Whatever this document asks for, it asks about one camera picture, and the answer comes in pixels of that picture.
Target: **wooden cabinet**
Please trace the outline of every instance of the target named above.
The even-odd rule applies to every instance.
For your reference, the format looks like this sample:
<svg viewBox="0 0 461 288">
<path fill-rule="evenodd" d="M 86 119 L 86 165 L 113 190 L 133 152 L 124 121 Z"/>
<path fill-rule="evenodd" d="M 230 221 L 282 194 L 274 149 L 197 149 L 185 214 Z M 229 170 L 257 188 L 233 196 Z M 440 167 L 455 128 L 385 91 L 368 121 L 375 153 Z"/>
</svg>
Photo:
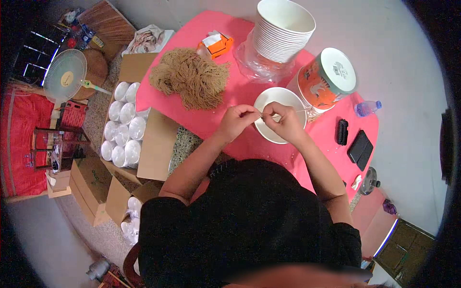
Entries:
<svg viewBox="0 0 461 288">
<path fill-rule="evenodd" d="M 399 219 L 374 260 L 402 287 L 406 287 L 424 264 L 434 236 Z"/>
</svg>

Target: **hand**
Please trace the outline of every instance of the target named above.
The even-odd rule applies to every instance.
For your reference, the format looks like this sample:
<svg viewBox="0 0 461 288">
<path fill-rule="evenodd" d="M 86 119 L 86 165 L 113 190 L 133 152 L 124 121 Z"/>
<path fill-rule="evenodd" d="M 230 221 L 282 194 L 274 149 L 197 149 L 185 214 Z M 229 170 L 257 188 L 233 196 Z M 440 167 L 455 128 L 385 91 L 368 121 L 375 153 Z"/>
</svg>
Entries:
<svg viewBox="0 0 461 288">
<path fill-rule="evenodd" d="M 262 114 L 264 123 L 266 123 L 266 125 L 277 135 L 290 142 L 295 147 L 298 147 L 298 145 L 308 137 L 293 107 L 284 106 L 278 102 L 272 102 L 264 107 Z M 272 118 L 274 114 L 281 116 L 278 123 Z"/>
<path fill-rule="evenodd" d="M 229 144 L 239 136 L 243 130 L 258 120 L 260 112 L 250 105 L 237 105 L 227 109 L 215 135 L 225 144 Z"/>
</svg>

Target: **black shirt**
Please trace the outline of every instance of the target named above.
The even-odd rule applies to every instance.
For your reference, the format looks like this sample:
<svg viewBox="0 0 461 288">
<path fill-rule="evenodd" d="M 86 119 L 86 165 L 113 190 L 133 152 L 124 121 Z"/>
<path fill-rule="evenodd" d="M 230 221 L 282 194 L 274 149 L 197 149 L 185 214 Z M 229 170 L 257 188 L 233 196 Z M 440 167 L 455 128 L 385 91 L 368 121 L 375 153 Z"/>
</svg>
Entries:
<svg viewBox="0 0 461 288">
<path fill-rule="evenodd" d="M 190 206 L 158 197 L 141 209 L 139 267 L 148 287 L 222 287 L 216 273 L 247 264 L 360 267 L 359 231 L 331 221 L 284 167 L 228 161 Z"/>
</svg>

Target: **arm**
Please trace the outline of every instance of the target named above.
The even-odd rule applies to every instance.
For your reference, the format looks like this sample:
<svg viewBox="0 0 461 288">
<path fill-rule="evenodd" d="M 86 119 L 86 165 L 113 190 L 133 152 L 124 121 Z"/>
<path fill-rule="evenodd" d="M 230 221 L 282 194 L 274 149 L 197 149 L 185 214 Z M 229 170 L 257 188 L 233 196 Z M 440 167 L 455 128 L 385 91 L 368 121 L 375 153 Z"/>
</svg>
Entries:
<svg viewBox="0 0 461 288">
<path fill-rule="evenodd" d="M 189 205 L 197 187 L 224 147 L 259 117 L 259 111 L 250 105 L 227 109 L 218 129 L 174 170 L 163 184 L 159 196 L 177 198 Z"/>
<path fill-rule="evenodd" d="M 274 113 L 282 116 L 278 123 L 271 117 Z M 306 162 L 314 191 L 328 209 L 333 222 L 352 225 L 349 199 L 343 181 L 335 167 L 304 131 L 294 108 L 272 102 L 264 108 L 263 120 L 269 128 L 299 150 Z"/>
</svg>

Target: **electric fan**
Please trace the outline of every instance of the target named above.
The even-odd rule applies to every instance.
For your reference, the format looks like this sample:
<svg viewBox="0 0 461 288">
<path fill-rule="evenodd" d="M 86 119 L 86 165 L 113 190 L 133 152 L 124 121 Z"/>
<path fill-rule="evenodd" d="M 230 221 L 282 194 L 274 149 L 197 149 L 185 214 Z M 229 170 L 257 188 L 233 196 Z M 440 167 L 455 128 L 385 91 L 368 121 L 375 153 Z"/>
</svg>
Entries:
<svg viewBox="0 0 461 288">
<path fill-rule="evenodd" d="M 76 49 L 59 53 L 51 62 L 43 82 L 43 90 L 48 100 L 63 103 L 70 100 L 81 86 L 112 95 L 111 92 L 85 80 L 87 61 L 85 55 Z"/>
</svg>

